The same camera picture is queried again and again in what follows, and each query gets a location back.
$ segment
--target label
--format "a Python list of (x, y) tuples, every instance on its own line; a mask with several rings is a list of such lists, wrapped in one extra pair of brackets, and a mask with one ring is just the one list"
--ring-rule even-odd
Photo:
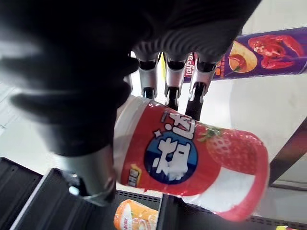
[[(307, 27), (238, 36), (217, 63), (213, 80), (301, 74), (307, 68)], [(189, 55), (184, 82), (194, 70)]]
[(206, 131), (204, 124), (150, 102), (131, 139), (122, 184), (181, 196), (205, 191), (221, 168), (197, 141)]

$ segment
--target metal bracket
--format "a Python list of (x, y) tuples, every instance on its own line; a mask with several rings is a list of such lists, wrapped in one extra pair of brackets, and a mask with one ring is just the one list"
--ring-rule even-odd
[(197, 60), (196, 64), (195, 64), (195, 68), (194, 68), (194, 72), (193, 72), (193, 76), (191, 79), (191, 83), (190, 83), (190, 88), (189, 88), (189, 101), (193, 101), (194, 97), (195, 97), (195, 84), (197, 82), (202, 82), (205, 84), (205, 87), (202, 91), (201, 94), (201, 103), (203, 103), (203, 97), (204, 95), (206, 95), (206, 93), (208, 92), (208, 88), (210, 86), (211, 80), (214, 76), (215, 73), (215, 68), (210, 71), (210, 72), (202, 72), (197, 68), (197, 63), (199, 60)]
[(156, 62), (155, 67), (149, 70), (139, 68), (142, 96), (144, 96), (145, 88), (152, 88), (154, 91), (154, 97), (157, 97), (157, 64), (158, 63)]

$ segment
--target strawberry graphic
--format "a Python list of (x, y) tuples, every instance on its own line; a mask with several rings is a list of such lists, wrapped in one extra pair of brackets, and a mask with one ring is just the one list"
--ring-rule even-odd
[(262, 144), (259, 139), (245, 131), (222, 129), (207, 126), (207, 132), (198, 139), (205, 142), (213, 160), (224, 168), (255, 175), (257, 153), (255, 144)]

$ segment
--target black shelf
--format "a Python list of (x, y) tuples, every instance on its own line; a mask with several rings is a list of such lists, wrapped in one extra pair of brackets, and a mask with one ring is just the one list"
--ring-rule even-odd
[(307, 230), (306, 224), (256, 216), (241, 223), (233, 223), (170, 195), (163, 195), (160, 199), (117, 190), (109, 206), (97, 207), (71, 195), (58, 169), (52, 169), (42, 178), (14, 222), (13, 229), (115, 230), (115, 211), (126, 199), (159, 210), (157, 230), (276, 230), (279, 225)]
[(42, 175), (0, 158), (0, 229), (8, 230)]
[(52, 169), (43, 180), (14, 224), (16, 230), (115, 230), (116, 209), (126, 199), (159, 209), (157, 197), (119, 190), (110, 206), (95, 206), (71, 195), (58, 169)]
[(307, 230), (306, 224), (251, 216), (244, 222), (227, 221), (199, 206), (164, 195), (161, 201), (157, 230), (276, 230), (277, 226)]

